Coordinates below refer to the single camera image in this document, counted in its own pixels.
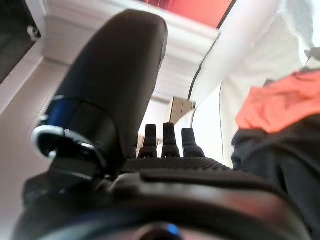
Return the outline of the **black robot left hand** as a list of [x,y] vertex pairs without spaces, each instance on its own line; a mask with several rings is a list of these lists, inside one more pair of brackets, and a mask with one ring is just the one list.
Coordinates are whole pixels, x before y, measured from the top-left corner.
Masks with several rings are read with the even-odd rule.
[[168,28],[125,10],[77,57],[31,139],[51,159],[26,181],[14,240],[309,240],[288,197],[206,158],[194,131],[138,131],[165,57]]

